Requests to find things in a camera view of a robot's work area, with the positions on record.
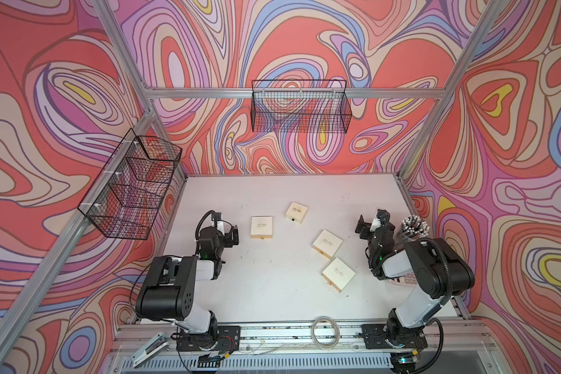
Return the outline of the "cream drawer jewelry box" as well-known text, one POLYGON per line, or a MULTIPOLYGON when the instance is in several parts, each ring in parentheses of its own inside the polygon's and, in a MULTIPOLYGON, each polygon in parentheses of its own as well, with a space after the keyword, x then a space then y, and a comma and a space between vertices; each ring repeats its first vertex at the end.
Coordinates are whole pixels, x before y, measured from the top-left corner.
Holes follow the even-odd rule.
POLYGON ((273 238, 274 218, 271 216, 255 216, 251 220, 251 238, 268 239, 273 238))

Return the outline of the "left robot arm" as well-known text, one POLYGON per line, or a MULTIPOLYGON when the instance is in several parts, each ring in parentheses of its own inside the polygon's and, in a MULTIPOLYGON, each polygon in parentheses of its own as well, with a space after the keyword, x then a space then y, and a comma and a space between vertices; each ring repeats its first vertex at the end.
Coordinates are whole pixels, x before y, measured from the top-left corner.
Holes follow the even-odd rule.
POLYGON ((190 256, 153 259, 135 301, 141 319, 168 322, 188 335, 218 337, 215 313, 197 305, 196 284, 220 277, 223 252, 239 244, 238 227, 209 210, 194 232, 196 250, 190 256))

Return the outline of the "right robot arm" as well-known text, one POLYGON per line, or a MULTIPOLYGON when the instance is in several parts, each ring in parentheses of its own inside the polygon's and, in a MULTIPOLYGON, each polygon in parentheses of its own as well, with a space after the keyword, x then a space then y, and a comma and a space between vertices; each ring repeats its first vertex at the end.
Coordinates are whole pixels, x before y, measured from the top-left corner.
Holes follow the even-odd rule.
POLYGON ((395 226, 390 213, 377 210, 375 218, 358 219, 355 233, 367 241, 366 259, 372 275, 393 280, 414 274, 417 285, 406 300, 393 308, 383 325, 365 324, 363 337, 368 349, 427 347, 424 328, 454 296, 475 285, 470 266, 442 238, 422 237, 395 250, 395 226))

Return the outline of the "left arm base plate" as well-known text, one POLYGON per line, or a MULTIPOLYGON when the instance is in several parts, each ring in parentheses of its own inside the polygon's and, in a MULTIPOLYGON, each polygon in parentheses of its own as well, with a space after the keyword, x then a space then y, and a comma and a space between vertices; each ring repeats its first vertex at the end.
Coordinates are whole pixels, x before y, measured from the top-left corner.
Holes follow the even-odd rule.
POLYGON ((232 353, 239 349, 241 327, 223 325, 211 327, 206 333, 173 333, 171 340, 178 352, 219 352, 232 353))

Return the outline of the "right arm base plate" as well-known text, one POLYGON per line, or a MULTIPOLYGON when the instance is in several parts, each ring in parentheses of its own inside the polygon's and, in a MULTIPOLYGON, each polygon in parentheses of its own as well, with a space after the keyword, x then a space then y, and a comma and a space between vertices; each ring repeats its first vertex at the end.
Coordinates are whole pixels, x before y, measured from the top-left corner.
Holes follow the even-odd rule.
POLYGON ((422 351, 428 347, 422 327, 406 328, 393 324, 363 324, 359 335, 367 349, 422 351))

